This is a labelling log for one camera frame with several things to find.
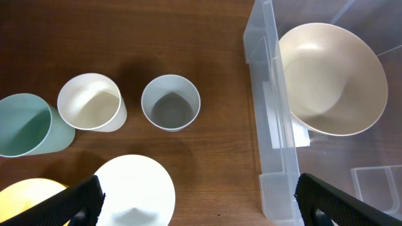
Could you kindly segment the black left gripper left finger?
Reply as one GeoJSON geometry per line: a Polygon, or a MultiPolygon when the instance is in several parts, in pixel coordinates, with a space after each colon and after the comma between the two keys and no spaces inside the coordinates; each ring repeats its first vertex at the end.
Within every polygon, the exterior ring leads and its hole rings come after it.
{"type": "Polygon", "coordinates": [[[96,226],[106,194],[94,175],[4,221],[1,226],[96,226]]]}

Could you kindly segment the cream large bowl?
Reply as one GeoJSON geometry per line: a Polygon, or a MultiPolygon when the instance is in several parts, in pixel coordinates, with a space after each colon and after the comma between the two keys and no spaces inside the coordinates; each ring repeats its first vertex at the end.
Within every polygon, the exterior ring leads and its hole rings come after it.
{"type": "Polygon", "coordinates": [[[388,101],[383,66],[358,36],[336,25],[299,25],[279,40],[292,118],[330,136],[368,130],[388,101]]]}

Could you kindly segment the white small bowl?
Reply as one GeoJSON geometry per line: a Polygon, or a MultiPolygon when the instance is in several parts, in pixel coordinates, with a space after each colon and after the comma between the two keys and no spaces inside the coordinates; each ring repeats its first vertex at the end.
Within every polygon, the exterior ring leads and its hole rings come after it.
{"type": "Polygon", "coordinates": [[[94,174],[106,194],[97,225],[169,225],[175,188],[157,161],[128,154],[106,162],[94,174]]]}

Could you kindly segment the cream cup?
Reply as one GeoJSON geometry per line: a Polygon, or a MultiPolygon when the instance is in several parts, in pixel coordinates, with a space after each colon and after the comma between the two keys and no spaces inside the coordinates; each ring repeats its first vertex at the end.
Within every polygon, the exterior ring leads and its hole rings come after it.
{"type": "Polygon", "coordinates": [[[70,79],[58,94],[57,108],[68,125],[83,131],[114,132],[128,114],[119,87],[99,73],[70,79]]]}

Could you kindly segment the mint green cup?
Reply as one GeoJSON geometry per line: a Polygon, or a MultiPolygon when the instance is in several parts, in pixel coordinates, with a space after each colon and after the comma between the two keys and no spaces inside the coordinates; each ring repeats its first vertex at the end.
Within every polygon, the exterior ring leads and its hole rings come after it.
{"type": "Polygon", "coordinates": [[[1,100],[1,156],[17,158],[55,153],[75,137],[56,108],[41,97],[22,93],[1,100]]]}

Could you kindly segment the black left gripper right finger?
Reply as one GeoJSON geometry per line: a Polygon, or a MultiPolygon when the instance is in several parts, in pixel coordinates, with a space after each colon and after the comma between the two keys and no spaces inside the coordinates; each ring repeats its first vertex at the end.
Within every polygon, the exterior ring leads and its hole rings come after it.
{"type": "Polygon", "coordinates": [[[310,173],[300,175],[295,198],[301,217],[307,226],[401,226],[400,220],[369,206],[310,173]]]}

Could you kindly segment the grey cup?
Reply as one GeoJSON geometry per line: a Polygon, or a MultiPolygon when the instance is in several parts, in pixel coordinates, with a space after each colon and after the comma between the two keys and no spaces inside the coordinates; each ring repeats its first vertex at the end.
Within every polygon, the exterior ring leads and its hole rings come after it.
{"type": "Polygon", "coordinates": [[[200,94],[189,79],[174,74],[153,79],[143,90],[141,108],[152,125],[168,132],[178,132],[198,116],[200,94]]]}

